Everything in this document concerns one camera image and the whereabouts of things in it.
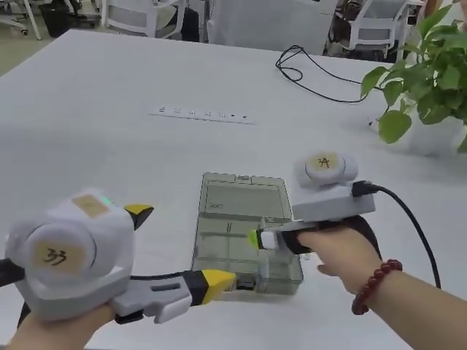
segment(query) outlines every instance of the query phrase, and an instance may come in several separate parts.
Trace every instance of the floor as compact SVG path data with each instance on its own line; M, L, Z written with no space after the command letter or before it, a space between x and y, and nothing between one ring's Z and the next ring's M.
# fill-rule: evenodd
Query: floor
M82 5L83 13L94 13L89 0L84 0ZM29 29L28 36L23 36L19 31L0 24L0 76L52 42L53 39L48 35L42 17L37 15L35 18L42 35L40 41L36 39L29 20L22 21Z

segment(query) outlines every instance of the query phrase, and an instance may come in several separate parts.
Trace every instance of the power strip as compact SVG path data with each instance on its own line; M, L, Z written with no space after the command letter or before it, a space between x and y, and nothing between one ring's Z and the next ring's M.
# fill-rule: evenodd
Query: power strip
M210 122L224 122L236 124L255 124L251 116L233 112L214 112L208 109L193 109L184 107L159 106L152 110L150 115L161 117L208 120Z

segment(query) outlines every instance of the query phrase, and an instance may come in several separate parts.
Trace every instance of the white tabletop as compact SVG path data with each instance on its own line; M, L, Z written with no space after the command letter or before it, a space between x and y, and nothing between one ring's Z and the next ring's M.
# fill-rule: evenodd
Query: white tabletop
M206 171L282 177L318 149L345 150L360 178L389 187L425 228L444 288L467 298L464 266L467 164L389 152L366 124L381 114L379 93L335 104L285 81L278 52L70 31L0 79L0 227L86 186L120 203L153 203L137 235L134 271L189 269L201 176ZM375 63L317 58L362 79ZM337 98L359 87L297 59L305 84ZM161 104L247 112L255 125L149 116ZM384 195L366 216L383 255L432 281L410 221ZM305 282L280 303L215 302L162 325L147 319L100 330L97 349L407 349L375 315L353 316L340 283L304 261ZM0 290L0 343L14 332L22 300Z

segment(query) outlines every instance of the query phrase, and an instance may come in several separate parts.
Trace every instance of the red beaded bracelet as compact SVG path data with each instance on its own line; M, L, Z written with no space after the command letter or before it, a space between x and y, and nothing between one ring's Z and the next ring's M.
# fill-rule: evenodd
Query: red beaded bracelet
M352 312L354 315L363 315L369 311L365 300L368 299L371 293L381 284L386 275L394 270L402 271L402 264L398 260L390 259L382 263L381 267L374 271L373 276L360 288L360 291L353 300Z

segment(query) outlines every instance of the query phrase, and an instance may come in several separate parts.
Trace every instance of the sticker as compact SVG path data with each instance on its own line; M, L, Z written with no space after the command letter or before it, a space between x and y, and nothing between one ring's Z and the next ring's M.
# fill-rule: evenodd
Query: sticker
M72 199L75 206L83 210L91 219L105 214L109 209L93 195L82 195Z
M85 252L81 246L42 240L34 247L33 265L36 268L78 274L84 259Z
M248 242L255 248L259 249L259 243L258 243L258 234L256 233L256 230L251 230L248 235Z
M320 153L309 160L314 171L327 171L339 166L339 157L336 153Z

